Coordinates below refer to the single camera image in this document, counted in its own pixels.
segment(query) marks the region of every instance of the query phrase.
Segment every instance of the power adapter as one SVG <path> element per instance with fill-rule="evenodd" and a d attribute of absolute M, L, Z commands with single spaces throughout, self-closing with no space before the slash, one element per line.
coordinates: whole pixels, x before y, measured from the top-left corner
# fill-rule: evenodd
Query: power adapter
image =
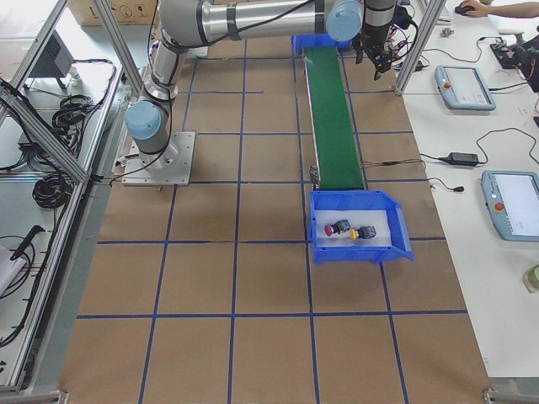
<path fill-rule="evenodd" d="M 439 160 L 452 166 L 475 167 L 479 164 L 478 155 L 473 153 L 452 152 L 447 157 L 440 157 Z"/>

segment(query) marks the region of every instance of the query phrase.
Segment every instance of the small object in bin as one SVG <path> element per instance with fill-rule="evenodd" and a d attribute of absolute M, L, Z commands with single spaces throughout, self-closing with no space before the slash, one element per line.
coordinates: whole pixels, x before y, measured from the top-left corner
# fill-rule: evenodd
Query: small object in bin
<path fill-rule="evenodd" d="M 359 238 L 373 238 L 376 235 L 374 226 L 363 226 L 359 229 L 350 230 L 350 238 L 356 241 Z"/>
<path fill-rule="evenodd" d="M 330 237 L 332 234 L 340 234 L 350 230 L 350 223 L 348 221 L 338 221 L 334 225 L 326 225 L 323 229 L 326 235 Z"/>

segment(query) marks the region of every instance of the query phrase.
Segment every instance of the white table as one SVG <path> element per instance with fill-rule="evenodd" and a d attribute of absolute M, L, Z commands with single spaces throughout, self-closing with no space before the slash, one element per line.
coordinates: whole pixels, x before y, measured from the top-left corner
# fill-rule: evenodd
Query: white table
<path fill-rule="evenodd" d="M 452 10 L 457 3 L 449 0 L 448 9 Z M 451 27 L 456 31 L 454 36 L 440 39 L 441 26 L 437 26 L 429 47 L 474 58 L 478 54 L 476 39 L 496 35 L 488 19 L 471 20 L 455 15 Z M 494 95 L 497 108 L 491 113 L 451 111 L 435 87 L 434 68 L 438 64 L 471 64 L 452 61 L 440 52 L 428 54 L 431 68 L 413 74 L 404 94 L 421 152 L 435 157 L 449 152 L 473 152 L 482 161 L 475 141 L 489 130 L 514 126 L 539 138 L 532 118 L 537 114 L 537 96 L 528 86 Z M 481 61 L 474 66 L 479 67 L 490 87 L 521 80 L 516 72 L 499 72 L 486 44 Z M 484 167 L 426 164 L 429 177 L 440 177 L 451 187 L 465 188 L 464 193 L 457 194 L 435 185 L 433 195 L 490 377 L 539 377 L 539 294 L 528 293 L 522 283 L 522 274 L 539 263 L 539 244 L 500 238 L 490 220 L 480 183 L 481 174 L 487 169 L 539 172 L 537 164 L 527 156 L 531 144 L 531 139 L 512 130 L 492 134 L 481 142 L 490 159 Z M 539 158 L 539 148 L 533 154 Z"/>

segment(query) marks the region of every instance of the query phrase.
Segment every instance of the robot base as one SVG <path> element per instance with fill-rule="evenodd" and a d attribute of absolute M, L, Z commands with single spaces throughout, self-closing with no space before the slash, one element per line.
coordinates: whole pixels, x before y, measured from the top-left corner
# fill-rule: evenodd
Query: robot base
<path fill-rule="evenodd" d="M 195 149 L 195 133 L 175 132 L 172 134 L 170 141 L 176 145 L 179 154 L 169 167 L 152 172 L 144 169 L 126 175 L 121 182 L 126 186 L 189 185 L 193 150 Z M 133 142 L 129 153 L 138 153 L 135 142 Z M 140 168 L 142 168 L 141 161 L 135 158 L 127 162 L 125 171 L 128 173 Z"/>

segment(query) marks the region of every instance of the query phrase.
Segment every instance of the cardboard box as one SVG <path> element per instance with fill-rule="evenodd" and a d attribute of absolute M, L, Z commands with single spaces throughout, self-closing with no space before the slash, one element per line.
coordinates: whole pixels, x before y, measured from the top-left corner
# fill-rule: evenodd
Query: cardboard box
<path fill-rule="evenodd" d="M 109 3 L 118 24 L 150 25 L 157 0 L 109 0 Z M 80 25 L 101 25 L 93 0 L 69 0 L 67 6 Z"/>

